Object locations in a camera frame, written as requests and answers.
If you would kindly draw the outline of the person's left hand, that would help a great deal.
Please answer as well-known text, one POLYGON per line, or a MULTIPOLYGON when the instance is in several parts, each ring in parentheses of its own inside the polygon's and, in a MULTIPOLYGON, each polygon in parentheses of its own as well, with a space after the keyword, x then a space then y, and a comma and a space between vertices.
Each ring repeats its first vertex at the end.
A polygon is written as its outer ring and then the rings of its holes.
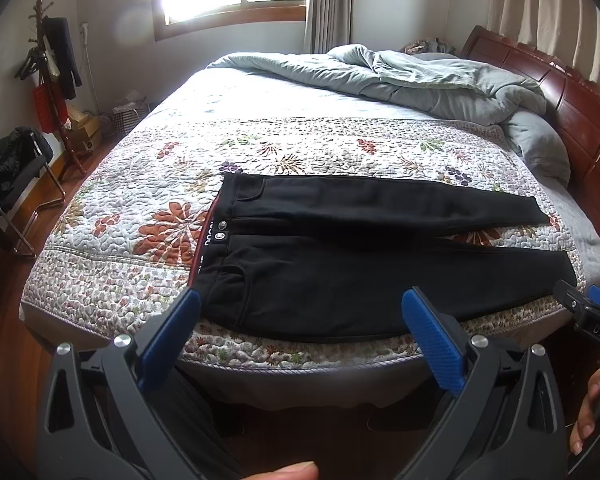
POLYGON ((261 472, 245 477, 244 480, 317 480, 317 464, 309 462, 288 465, 273 471, 261 472))

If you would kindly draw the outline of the person's right hand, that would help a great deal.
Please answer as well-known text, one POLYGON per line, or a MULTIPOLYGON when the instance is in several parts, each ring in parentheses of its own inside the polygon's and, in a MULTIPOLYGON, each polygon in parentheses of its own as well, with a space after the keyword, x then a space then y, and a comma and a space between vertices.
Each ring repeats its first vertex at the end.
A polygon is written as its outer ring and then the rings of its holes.
POLYGON ((574 423, 569 437, 569 447, 573 455, 578 456, 584 447, 585 440, 595 429, 596 417, 594 414, 600 398, 600 368, 588 381, 588 392, 583 398, 577 421, 574 423))

